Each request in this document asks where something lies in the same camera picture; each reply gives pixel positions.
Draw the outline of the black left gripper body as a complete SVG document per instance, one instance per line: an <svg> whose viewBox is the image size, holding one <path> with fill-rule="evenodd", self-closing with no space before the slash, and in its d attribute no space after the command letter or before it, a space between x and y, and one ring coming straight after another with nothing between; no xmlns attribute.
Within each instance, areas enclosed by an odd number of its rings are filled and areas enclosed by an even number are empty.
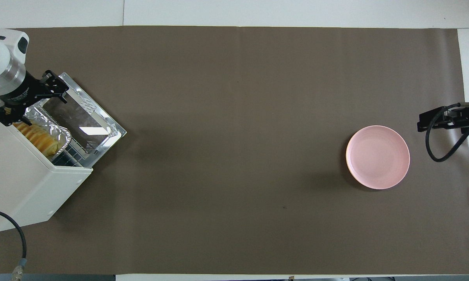
<svg viewBox="0 0 469 281"><path fill-rule="evenodd" d="M0 96L6 107L29 107L48 98L46 87L39 79L27 74L24 81L13 91Z"/></svg>

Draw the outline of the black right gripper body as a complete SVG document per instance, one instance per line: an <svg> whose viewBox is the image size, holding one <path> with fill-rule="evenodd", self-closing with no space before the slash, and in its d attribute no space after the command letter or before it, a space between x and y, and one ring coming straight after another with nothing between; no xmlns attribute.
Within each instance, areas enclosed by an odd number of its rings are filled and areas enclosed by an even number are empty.
<svg viewBox="0 0 469 281"><path fill-rule="evenodd" d="M450 117L450 123L446 129L469 130L469 107L461 107L456 110L450 110L447 114Z"/></svg>

